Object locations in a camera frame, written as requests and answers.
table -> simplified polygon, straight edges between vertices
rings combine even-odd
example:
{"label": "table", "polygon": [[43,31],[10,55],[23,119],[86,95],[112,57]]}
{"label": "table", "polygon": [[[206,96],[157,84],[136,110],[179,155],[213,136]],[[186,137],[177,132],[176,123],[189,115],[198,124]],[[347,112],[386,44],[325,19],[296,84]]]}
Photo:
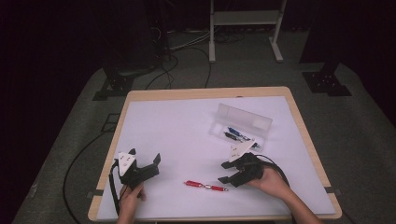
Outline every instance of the table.
{"label": "table", "polygon": [[287,0],[281,0],[279,10],[257,11],[215,11],[214,0],[210,0],[210,41],[209,61],[216,61],[215,54],[215,25],[249,25],[249,24],[274,24],[274,35],[269,37],[271,48],[278,63],[283,62],[282,54],[277,46],[277,37],[283,20]]}
{"label": "table", "polygon": [[[195,99],[214,99],[214,98],[234,98],[234,97],[272,97],[272,96],[284,96],[287,104],[289,105],[290,112],[292,114],[292,118],[294,119],[295,124],[297,125],[298,131],[301,134],[301,137],[304,140],[304,145],[306,147],[307,153],[309,154],[310,160],[313,162],[315,166],[316,173],[318,174],[318,178],[320,180],[321,185],[324,188],[330,188],[331,184],[329,179],[326,176],[326,173],[321,165],[318,154],[315,150],[315,147],[310,139],[309,133],[304,125],[304,121],[300,115],[297,105],[294,102],[294,99],[291,95],[291,92],[286,87],[255,87],[255,88],[227,88],[227,89],[200,89],[200,90],[164,90],[164,91],[131,91],[125,101],[125,106],[122,109],[120,115],[120,122],[115,131],[113,141],[110,145],[109,152],[106,157],[105,165],[99,179],[97,185],[97,191],[103,191],[106,186],[106,182],[108,179],[108,174],[110,172],[111,164],[113,163],[113,157],[116,151],[117,144],[120,139],[120,134],[122,130],[122,124],[125,121],[125,117],[127,114],[127,110],[129,107],[129,103],[131,102],[149,102],[149,101],[169,101],[169,100],[195,100]],[[327,215],[318,215],[323,219],[335,219],[339,218],[342,215],[342,211],[339,203],[334,195],[334,193],[328,193],[328,196],[331,200],[332,206],[334,207],[334,214]],[[101,195],[95,195],[92,199],[92,205],[89,211],[90,220],[97,220],[98,210],[100,207],[100,203],[102,201]],[[290,216],[261,216],[261,217],[241,217],[240,220],[275,220],[275,219],[286,219],[290,218]],[[212,217],[212,218],[184,218],[178,217],[173,218],[172,220],[227,220],[227,217]]]}

floor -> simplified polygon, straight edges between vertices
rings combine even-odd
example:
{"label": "floor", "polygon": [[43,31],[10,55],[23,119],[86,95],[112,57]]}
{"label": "floor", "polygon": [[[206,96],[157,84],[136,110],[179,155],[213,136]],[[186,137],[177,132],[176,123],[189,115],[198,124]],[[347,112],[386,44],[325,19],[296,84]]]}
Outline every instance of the floor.
{"label": "floor", "polygon": [[[175,67],[169,75],[159,76],[163,73],[160,67],[137,77],[132,90],[290,88],[345,212],[341,218],[325,222],[393,223],[395,128],[363,88],[359,77],[342,64],[335,74],[352,96],[329,97],[309,90],[302,72],[318,71],[322,64],[299,63],[308,32],[280,33],[278,44],[283,63],[275,60],[268,41],[270,34],[257,31],[228,36],[237,41],[221,44],[219,41],[217,60],[212,64],[207,59],[207,40],[192,49],[175,51],[171,60],[166,57],[163,62],[164,69]],[[194,38],[197,34],[173,33],[170,41],[172,46],[178,46]],[[101,130],[109,114],[120,113],[125,100],[125,97],[108,97],[93,101],[105,80],[102,69],[92,74],[14,223],[92,223],[87,217],[92,193],[113,135]]]}

cable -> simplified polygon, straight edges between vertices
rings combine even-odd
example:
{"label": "cable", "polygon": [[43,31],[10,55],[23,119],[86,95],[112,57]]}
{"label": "cable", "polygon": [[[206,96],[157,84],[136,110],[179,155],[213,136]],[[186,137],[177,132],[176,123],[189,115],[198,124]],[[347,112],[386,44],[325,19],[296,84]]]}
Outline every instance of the cable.
{"label": "cable", "polygon": [[276,164],[273,160],[269,159],[268,157],[264,156],[264,155],[256,155],[256,157],[264,157],[265,159],[267,159],[268,161],[270,161],[273,164]]}
{"label": "cable", "polygon": [[150,83],[146,86],[145,90],[148,90],[148,89],[149,89],[149,86],[150,86],[157,78],[159,78],[159,77],[161,77],[161,76],[167,74],[168,72],[170,72],[170,71],[172,71],[174,68],[176,68],[176,66],[178,65],[178,59],[177,59],[176,56],[174,56],[174,55],[172,55],[172,54],[170,54],[170,56],[173,57],[173,58],[176,60],[176,63],[171,67],[171,69],[165,70],[165,72],[159,74],[159,75],[156,76],[154,79],[152,79],[152,80],[150,81]]}
{"label": "cable", "polygon": [[346,215],[347,219],[349,219],[349,221],[350,221],[352,224],[358,224],[358,223],[355,222],[355,220],[353,220],[353,218],[346,212],[346,210],[341,209],[341,211],[343,212],[344,215]]}
{"label": "cable", "polygon": [[79,153],[77,154],[77,156],[73,159],[73,161],[72,161],[72,163],[70,163],[70,165],[69,165],[69,167],[67,168],[67,171],[66,171],[66,175],[64,176],[64,185],[63,185],[63,188],[62,188],[62,193],[63,193],[63,197],[64,197],[64,203],[65,203],[65,205],[66,205],[66,208],[67,208],[67,211],[68,211],[68,213],[69,213],[69,215],[76,221],[76,223],[80,223],[79,221],[78,221],[78,219],[76,218],[76,216],[73,214],[73,212],[72,212],[72,210],[71,210],[71,208],[70,208],[70,205],[69,205],[69,203],[67,202],[67,199],[66,199],[66,181],[67,181],[67,177],[69,176],[69,172],[70,172],[70,170],[71,170],[71,168],[73,167],[73,165],[74,165],[74,163],[76,162],[76,160],[78,159],[78,157],[82,154],[82,152],[84,152],[85,151],[85,149],[87,149],[94,141],[96,141],[98,138],[100,138],[102,135],[104,135],[105,133],[109,133],[109,131],[110,130],[113,130],[115,127],[111,127],[111,128],[109,128],[109,129],[106,129],[104,132],[101,132],[101,133],[99,133],[95,138],[93,138],[92,140],[91,140],[91,142],[89,142],[87,145],[85,145],[85,147],[83,147],[80,151],[79,151]]}
{"label": "cable", "polygon": [[206,53],[204,50],[202,50],[202,49],[193,48],[193,47],[190,47],[190,48],[183,48],[183,49],[196,49],[196,50],[201,51],[201,52],[206,56],[207,61],[208,61],[208,63],[209,63],[209,72],[208,72],[208,75],[207,75],[207,78],[206,78],[206,82],[205,82],[205,89],[206,89],[206,88],[207,88],[207,83],[209,82],[210,75],[211,75],[211,72],[212,72],[212,64],[211,64],[210,61],[209,61],[209,56],[208,56],[207,53]]}

hand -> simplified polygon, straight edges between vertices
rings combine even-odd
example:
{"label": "hand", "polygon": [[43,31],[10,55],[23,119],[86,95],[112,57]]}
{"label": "hand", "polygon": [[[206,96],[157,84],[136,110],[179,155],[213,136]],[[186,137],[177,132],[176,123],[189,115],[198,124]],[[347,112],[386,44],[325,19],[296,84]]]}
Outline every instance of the hand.
{"label": "hand", "polygon": [[280,199],[283,199],[291,192],[291,189],[282,179],[282,176],[274,168],[265,166],[262,170],[263,175],[261,179],[250,180],[247,184]]}
{"label": "hand", "polygon": [[291,190],[274,168],[265,166],[262,178],[251,180],[247,184],[282,200],[293,213],[297,223],[323,223]]}
{"label": "hand", "polygon": [[142,201],[146,200],[143,183],[139,184],[134,188],[134,190],[131,190],[127,185],[124,185],[120,191],[120,195],[120,214],[117,223],[133,223],[134,212],[137,208],[139,198]]}

metal stand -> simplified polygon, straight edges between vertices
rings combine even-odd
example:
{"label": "metal stand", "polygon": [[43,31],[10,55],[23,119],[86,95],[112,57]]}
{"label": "metal stand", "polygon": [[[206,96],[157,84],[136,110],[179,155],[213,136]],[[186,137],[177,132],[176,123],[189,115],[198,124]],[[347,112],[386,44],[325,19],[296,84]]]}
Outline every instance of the metal stand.
{"label": "metal stand", "polygon": [[306,83],[313,93],[326,92],[329,96],[351,96],[346,86],[341,85],[334,75],[339,62],[326,62],[319,72],[303,72]]}
{"label": "metal stand", "polygon": [[93,96],[94,101],[105,101],[109,96],[126,96],[132,89],[134,77],[121,76],[113,67],[104,67],[107,79],[100,91]]}
{"label": "metal stand", "polygon": [[214,0],[210,0],[210,40],[209,61],[216,61],[215,55],[215,25],[248,25],[248,24],[274,24],[276,26],[274,36],[271,36],[270,44],[276,56],[276,61],[283,62],[282,54],[277,46],[277,37],[282,23],[287,0],[282,0],[280,10],[261,11],[218,11],[215,12]]}

